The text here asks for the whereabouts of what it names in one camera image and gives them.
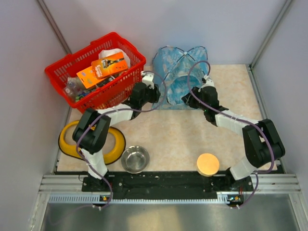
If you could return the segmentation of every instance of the white wall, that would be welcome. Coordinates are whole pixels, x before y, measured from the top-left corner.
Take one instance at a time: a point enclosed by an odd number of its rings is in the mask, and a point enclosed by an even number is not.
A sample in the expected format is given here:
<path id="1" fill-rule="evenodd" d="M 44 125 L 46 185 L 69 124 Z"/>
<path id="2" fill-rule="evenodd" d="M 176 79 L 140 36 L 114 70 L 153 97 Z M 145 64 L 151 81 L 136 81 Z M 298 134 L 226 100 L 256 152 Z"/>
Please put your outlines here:
<path id="1" fill-rule="evenodd" d="M 308 202 L 308 1 L 296 0 L 255 69 L 269 116 Z"/>
<path id="2" fill-rule="evenodd" d="M 0 3 L 0 230 L 24 231 L 67 104 L 44 68 L 64 52 L 34 0 Z"/>
<path id="3" fill-rule="evenodd" d="M 73 52 L 111 31 L 152 62 L 166 45 L 206 46 L 213 64 L 249 64 L 285 0 L 45 0 Z"/>

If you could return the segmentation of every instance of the beige floor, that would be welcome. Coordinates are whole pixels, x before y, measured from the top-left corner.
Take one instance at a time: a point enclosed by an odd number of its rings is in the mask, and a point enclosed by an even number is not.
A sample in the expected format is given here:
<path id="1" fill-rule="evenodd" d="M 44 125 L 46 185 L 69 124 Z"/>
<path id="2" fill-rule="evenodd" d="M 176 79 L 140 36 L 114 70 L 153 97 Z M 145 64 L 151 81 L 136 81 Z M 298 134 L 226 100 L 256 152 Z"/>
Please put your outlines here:
<path id="1" fill-rule="evenodd" d="M 257 100 L 245 65 L 213 65 L 211 78 L 218 91 L 221 105 L 248 118 L 261 119 Z M 70 121 L 80 119 L 72 110 Z M 140 114 L 136 119 L 115 125 L 127 140 L 127 147 L 140 145 L 150 154 L 147 171 L 196 170 L 202 153 L 214 154 L 220 170 L 226 170 L 244 157 L 243 139 L 224 128 L 208 123 L 201 110 L 156 110 Z M 67 142 L 72 131 L 67 133 Z M 110 135 L 103 148 L 105 153 L 114 146 Z M 267 169 L 266 164 L 260 169 Z M 87 170 L 86 164 L 61 153 L 58 171 Z M 110 171 L 124 171 L 121 162 L 108 165 Z"/>

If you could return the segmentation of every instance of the blue crumpled bag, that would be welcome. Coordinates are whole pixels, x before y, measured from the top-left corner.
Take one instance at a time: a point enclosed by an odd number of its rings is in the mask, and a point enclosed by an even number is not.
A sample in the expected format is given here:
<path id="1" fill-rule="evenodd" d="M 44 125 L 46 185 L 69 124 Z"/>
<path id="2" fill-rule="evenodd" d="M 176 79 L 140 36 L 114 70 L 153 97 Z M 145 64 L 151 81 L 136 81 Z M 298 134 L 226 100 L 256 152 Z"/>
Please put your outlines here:
<path id="1" fill-rule="evenodd" d="M 158 109 L 193 109 L 185 105 L 181 100 L 183 96 L 189 93 L 187 85 L 187 75 L 193 64 L 200 60 L 207 60 L 207 50 L 205 47 L 198 46 L 183 51 L 177 47 L 166 46 L 157 51 L 153 58 L 153 70 L 164 78 L 167 86 L 167 98 Z M 202 78 L 207 74 L 208 69 L 205 63 L 197 65 L 190 76 L 190 85 L 192 87 L 201 87 Z M 155 75 L 154 83 L 158 85 L 161 92 L 160 101 L 165 92 L 165 87 L 161 79 Z"/>

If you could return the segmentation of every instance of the stainless steel bowl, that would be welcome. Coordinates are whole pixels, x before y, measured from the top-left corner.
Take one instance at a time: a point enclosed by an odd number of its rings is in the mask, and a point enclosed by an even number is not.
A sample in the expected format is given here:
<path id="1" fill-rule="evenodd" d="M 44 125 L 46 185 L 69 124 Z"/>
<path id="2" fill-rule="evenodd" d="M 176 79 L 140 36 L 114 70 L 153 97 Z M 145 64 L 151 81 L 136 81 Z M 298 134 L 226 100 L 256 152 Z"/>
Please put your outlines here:
<path id="1" fill-rule="evenodd" d="M 127 148 L 121 157 L 121 163 L 126 172 L 141 173 L 149 164 L 149 153 L 141 146 Z"/>

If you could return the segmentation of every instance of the cable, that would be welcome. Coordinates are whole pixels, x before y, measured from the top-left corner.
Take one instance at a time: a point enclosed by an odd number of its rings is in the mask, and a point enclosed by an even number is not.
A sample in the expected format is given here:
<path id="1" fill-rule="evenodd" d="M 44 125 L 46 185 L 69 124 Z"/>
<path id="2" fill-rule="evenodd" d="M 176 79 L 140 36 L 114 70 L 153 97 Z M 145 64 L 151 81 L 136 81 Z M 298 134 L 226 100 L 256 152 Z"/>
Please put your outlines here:
<path id="1" fill-rule="evenodd" d="M 108 200 L 107 200 L 107 202 L 105 203 L 105 205 L 103 205 L 103 206 L 101 207 L 101 209 L 106 208 L 106 207 L 109 206 L 109 204 L 110 204 L 110 202 L 111 202 L 111 200 L 112 200 L 112 197 L 113 197 L 112 187 L 111 187 L 110 183 L 108 182 L 108 180 L 107 180 L 104 176 L 102 176 L 100 173 L 98 173 L 98 172 L 91 166 L 91 164 L 89 163 L 89 161 L 85 158 L 85 156 L 83 155 L 83 153 L 82 153 L 81 151 L 79 151 L 78 148 L 79 148 L 79 146 L 80 146 L 80 143 L 81 143 L 82 139 L 86 136 L 86 134 L 87 134 L 88 131 L 91 129 L 91 127 L 93 127 L 93 126 L 97 123 L 97 121 L 99 121 L 99 119 L 100 119 L 102 116 L 105 116 L 105 115 L 107 115 L 107 114 L 110 114 L 110 113 L 113 113 L 113 112 L 117 112 L 117 111 L 134 111 L 134 112 L 140 112 L 140 113 L 141 113 L 141 112 L 151 112 L 151 111 L 156 110 L 158 107 L 160 107 L 160 106 L 163 104 L 163 101 L 164 101 L 165 97 L 167 97 L 167 86 L 166 86 L 166 84 L 165 84 L 164 79 L 163 79 L 158 73 L 156 73 L 156 72 L 154 72 L 154 71 L 144 71 L 144 72 L 145 72 L 145 73 L 153 73 L 153 74 L 157 75 L 157 76 L 162 80 L 162 83 L 164 84 L 165 92 L 164 92 L 164 95 L 163 95 L 161 101 L 158 102 L 157 106 L 154 107 L 154 108 L 152 108 L 152 109 L 150 109 L 150 110 L 144 110 L 144 111 L 143 111 L 143 110 L 138 110 L 138 109 L 132 109 L 132 108 L 120 108 L 120 109 L 117 109 L 117 110 L 112 110 L 112 111 L 105 112 L 105 113 L 99 115 L 99 116 L 89 125 L 89 127 L 88 127 L 88 128 L 84 131 L 84 133 L 80 136 L 80 138 L 79 138 L 79 140 L 77 141 L 77 144 L 76 144 L 76 151 L 77 151 L 77 153 L 78 153 L 78 154 L 80 155 L 80 157 L 88 164 L 89 168 L 91 168 L 91 170 L 92 170 L 95 174 L 97 174 L 98 176 L 100 176 L 100 177 L 102 178 L 102 180 L 105 181 L 105 183 L 108 185 L 108 188 L 109 188 L 109 190 L 110 190 L 110 197 L 108 198 Z M 75 213 L 75 212 L 78 211 L 79 209 L 84 208 L 84 207 L 90 207 L 90 206 L 92 206 L 92 205 L 82 205 L 82 206 L 80 206 L 80 207 L 77 207 L 77 208 L 75 208 L 73 211 L 71 211 L 71 212 L 69 212 L 68 214 L 66 214 L 63 218 L 61 218 L 61 219 L 60 219 L 59 221 L 57 221 L 57 222 L 52 222 L 51 219 L 50 219 L 50 216 L 48 216 L 49 223 L 50 223 L 51 225 L 53 225 L 53 226 L 58 225 L 58 224 L 61 223 L 65 218 L 67 218 L 67 217 L 70 216 L 71 214 Z"/>
<path id="2" fill-rule="evenodd" d="M 189 79 L 190 79 L 190 75 L 191 75 L 192 70 L 193 70 L 194 67 L 195 67 L 196 65 L 198 65 L 199 63 L 206 63 L 206 64 L 208 65 L 208 73 L 207 73 L 207 75 L 209 75 L 209 74 L 210 74 L 210 71 L 211 71 L 211 65 L 210 65 L 210 63 L 209 63 L 208 61 L 205 61 L 205 60 L 198 61 L 198 62 L 196 62 L 194 65 L 192 65 L 192 67 L 190 68 L 190 70 L 189 70 L 189 72 L 188 72 L 188 75 L 187 75 L 187 85 L 188 85 L 190 94 L 191 94 L 199 103 L 201 103 L 203 106 L 205 106 L 205 107 L 211 109 L 212 111 L 214 111 L 214 112 L 216 112 L 216 113 L 222 114 L 222 115 L 224 115 L 224 116 L 226 116 L 226 117 L 228 117 L 228 118 L 235 119 L 233 116 L 228 115 L 228 114 L 226 114 L 226 113 L 223 113 L 223 112 L 221 112 L 221 111 L 219 111 L 219 110 L 217 110 L 217 109 L 211 107 L 210 105 L 208 105 L 208 104 L 202 102 L 202 101 L 193 93 L 193 91 L 192 91 L 192 89 L 191 89 L 191 86 L 190 86 L 190 83 L 189 83 Z M 246 203 L 248 203 L 248 202 L 251 200 L 251 198 L 253 197 L 253 195 L 254 195 L 255 192 L 257 191 L 257 187 L 258 187 L 258 185 L 259 185 L 259 179 L 258 179 L 257 173 L 266 174 L 266 173 L 271 172 L 271 171 L 273 170 L 273 168 L 274 168 L 275 157 L 274 157 L 273 149 L 272 149 L 271 146 L 270 146 L 269 140 L 267 139 L 267 137 L 265 136 L 265 134 L 263 133 L 263 131 L 262 131 L 257 125 L 255 125 L 255 124 L 253 124 L 253 123 L 251 123 L 251 122 L 249 122 L 249 121 L 247 121 L 247 120 L 244 120 L 244 119 L 239 119 L 239 118 L 237 118 L 236 120 L 237 120 L 237 121 L 240 121 L 240 122 L 243 122 L 243 123 L 246 123 L 246 124 L 249 124 L 249 125 L 253 126 L 255 129 L 257 129 L 257 131 L 258 131 L 258 132 L 260 133 L 260 135 L 263 137 L 263 139 L 264 139 L 264 141 L 265 141 L 267 147 L 269 148 L 270 159 L 271 159 L 270 167 L 269 167 L 268 170 L 266 170 L 266 171 L 257 171 L 257 172 L 255 173 L 256 179 L 257 179 L 256 186 L 255 186 L 254 190 L 252 191 L 252 193 L 250 194 L 250 196 L 247 198 L 247 200 L 245 200 L 244 203 L 243 203 L 242 205 L 238 206 L 238 208 L 240 209 L 240 208 L 242 208 Z"/>
<path id="3" fill-rule="evenodd" d="M 256 185 L 255 185 L 255 188 L 253 189 L 253 191 L 251 192 L 249 197 L 244 201 L 244 203 L 242 203 L 241 205 L 237 206 L 238 209 L 242 208 L 245 204 L 247 204 L 251 200 L 251 198 L 255 195 L 255 193 L 256 193 L 256 191 L 258 189 L 259 177 L 258 177 L 258 174 L 256 172 L 254 174 L 256 175 Z"/>

